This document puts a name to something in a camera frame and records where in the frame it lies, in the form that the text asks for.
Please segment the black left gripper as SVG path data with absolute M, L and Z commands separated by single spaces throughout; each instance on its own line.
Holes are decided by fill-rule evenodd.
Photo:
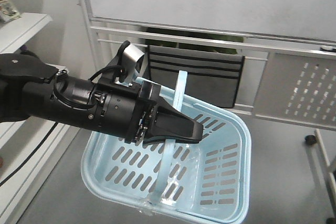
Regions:
M 183 144 L 199 143 L 203 136 L 203 125 L 159 97 L 160 89 L 160 85 L 148 81 L 133 83 L 131 87 L 118 84 L 101 87 L 96 93 L 98 105 L 90 123 L 91 130 L 121 137 L 126 143 L 135 142 L 144 115 L 157 102 L 154 124 L 145 134 L 144 145 L 164 143 L 166 140 Z

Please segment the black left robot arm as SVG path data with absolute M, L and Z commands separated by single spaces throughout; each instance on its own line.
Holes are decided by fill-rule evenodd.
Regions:
M 71 77 L 31 55 L 2 54 L 1 121 L 35 116 L 144 145 L 202 140 L 203 125 L 166 102 L 160 85 L 117 84 L 115 79 L 124 74 L 121 65 L 111 63 L 93 75 L 94 82 Z

